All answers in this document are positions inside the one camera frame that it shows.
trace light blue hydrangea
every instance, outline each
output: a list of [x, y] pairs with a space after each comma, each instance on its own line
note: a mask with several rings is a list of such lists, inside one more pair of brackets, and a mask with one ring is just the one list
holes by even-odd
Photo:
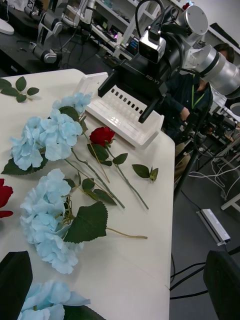
[[39, 135], [39, 141], [45, 147], [45, 157], [51, 161], [68, 158], [77, 136], [83, 132], [81, 125], [57, 109], [52, 110], [50, 119], [42, 120], [40, 124], [44, 131]]
[[63, 305], [81, 307], [90, 303], [63, 282], [39, 283], [30, 287], [17, 320], [63, 320]]
[[40, 123], [41, 118], [31, 117], [23, 128], [21, 139], [11, 138], [13, 161], [22, 170], [27, 170], [31, 165], [38, 168], [43, 161], [40, 154], [43, 146], [39, 142], [39, 137], [44, 130]]
[[87, 105], [91, 102], [91, 94], [75, 93], [73, 96], [66, 96], [61, 101], [55, 101], [52, 105], [53, 109], [62, 107], [73, 107], [79, 114], [83, 114]]
[[61, 224], [65, 218], [66, 196], [71, 190], [64, 178], [60, 169], [54, 169], [39, 180], [21, 205], [24, 214], [20, 223], [27, 241], [35, 245], [42, 260], [62, 274], [70, 274], [84, 244], [62, 239], [70, 228], [70, 225]]

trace desk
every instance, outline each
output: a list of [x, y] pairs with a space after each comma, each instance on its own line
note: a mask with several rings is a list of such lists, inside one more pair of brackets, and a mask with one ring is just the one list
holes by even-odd
[[[7, 163], [11, 143], [9, 138], [20, 137], [27, 119], [32, 116], [47, 118], [56, 99], [71, 95], [83, 73], [76, 69], [28, 74], [27, 84], [38, 87], [34, 101], [19, 104], [14, 97], [0, 95], [0, 170]], [[9, 77], [12, 83], [18, 77]], [[90, 133], [101, 124], [90, 115], [86, 120]], [[149, 205], [147, 211], [112, 167], [105, 171], [111, 181], [112, 191], [125, 204], [108, 208], [107, 226], [131, 235], [145, 235], [148, 239], [129, 239], [107, 231], [106, 237], [85, 244], [79, 263], [70, 275], [58, 273], [51, 265], [41, 260], [35, 247], [27, 243], [20, 227], [20, 204], [27, 192], [36, 187], [41, 176], [60, 168], [65, 176], [75, 177], [72, 167], [63, 160], [48, 162], [43, 170], [26, 176], [1, 175], [13, 195], [4, 207], [14, 215], [0, 221], [0, 260], [9, 251], [28, 250], [33, 282], [49, 279], [64, 281], [71, 290], [78, 291], [91, 299], [90, 307], [106, 320], [167, 320], [169, 319], [171, 242], [174, 191], [175, 145], [161, 132], [146, 150], [136, 150], [121, 137], [116, 136], [111, 151], [114, 155], [128, 153], [127, 161], [121, 166], [131, 183]], [[76, 151], [84, 154], [99, 174], [97, 162], [87, 151], [84, 136], [79, 137]], [[159, 168], [154, 184], [138, 177], [131, 164], [141, 163]], [[72, 195], [73, 212], [79, 206], [91, 205], [93, 200], [76, 190]]]

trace red flower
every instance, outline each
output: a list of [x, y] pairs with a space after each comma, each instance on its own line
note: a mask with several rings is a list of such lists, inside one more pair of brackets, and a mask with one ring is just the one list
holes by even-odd
[[91, 133], [90, 141], [93, 144], [106, 147], [112, 142], [114, 135], [115, 135], [115, 132], [113, 132], [107, 126], [105, 128], [103, 127], [97, 128]]
[[[0, 208], [8, 203], [13, 193], [13, 188], [7, 185], [4, 186], [4, 179], [0, 179]], [[12, 211], [0, 211], [0, 218], [10, 217], [13, 214]]]

